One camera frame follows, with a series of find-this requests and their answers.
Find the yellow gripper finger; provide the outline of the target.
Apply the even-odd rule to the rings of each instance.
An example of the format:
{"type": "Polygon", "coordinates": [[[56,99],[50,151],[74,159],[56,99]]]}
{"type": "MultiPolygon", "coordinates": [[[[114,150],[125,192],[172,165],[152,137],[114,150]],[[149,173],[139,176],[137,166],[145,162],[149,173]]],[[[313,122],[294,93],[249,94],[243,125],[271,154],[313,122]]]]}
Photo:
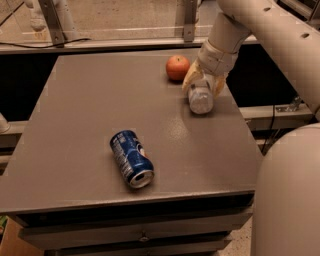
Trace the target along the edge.
{"type": "Polygon", "coordinates": [[[189,87],[197,80],[203,78],[203,70],[198,62],[195,60],[188,69],[182,84],[182,91],[187,94],[189,87]]]}
{"type": "Polygon", "coordinates": [[[218,97],[226,84],[226,75],[213,77],[213,96],[218,97]]]}

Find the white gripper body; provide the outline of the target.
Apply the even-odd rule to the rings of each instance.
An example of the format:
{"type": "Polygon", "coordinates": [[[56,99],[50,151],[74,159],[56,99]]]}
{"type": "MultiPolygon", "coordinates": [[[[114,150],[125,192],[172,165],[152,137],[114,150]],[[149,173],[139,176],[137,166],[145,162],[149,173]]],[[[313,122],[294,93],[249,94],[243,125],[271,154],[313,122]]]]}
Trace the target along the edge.
{"type": "Polygon", "coordinates": [[[212,43],[207,39],[198,52],[197,61],[201,69],[212,76],[228,74],[238,58],[239,43],[212,43]]]}

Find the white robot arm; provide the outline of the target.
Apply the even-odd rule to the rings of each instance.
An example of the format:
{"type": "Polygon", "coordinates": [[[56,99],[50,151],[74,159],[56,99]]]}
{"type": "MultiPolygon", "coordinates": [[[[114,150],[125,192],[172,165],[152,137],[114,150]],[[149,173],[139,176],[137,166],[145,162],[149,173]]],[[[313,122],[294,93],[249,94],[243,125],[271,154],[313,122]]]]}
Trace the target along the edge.
{"type": "MultiPolygon", "coordinates": [[[[267,70],[258,84],[231,82],[239,104],[288,103],[299,96],[320,109],[318,31],[277,0],[216,0],[220,12],[183,81],[183,88],[211,75],[221,83],[234,66],[241,44],[254,36],[284,78],[267,70]]],[[[309,124],[281,137],[264,156],[257,174],[252,256],[320,256],[320,125],[309,124]]]]}

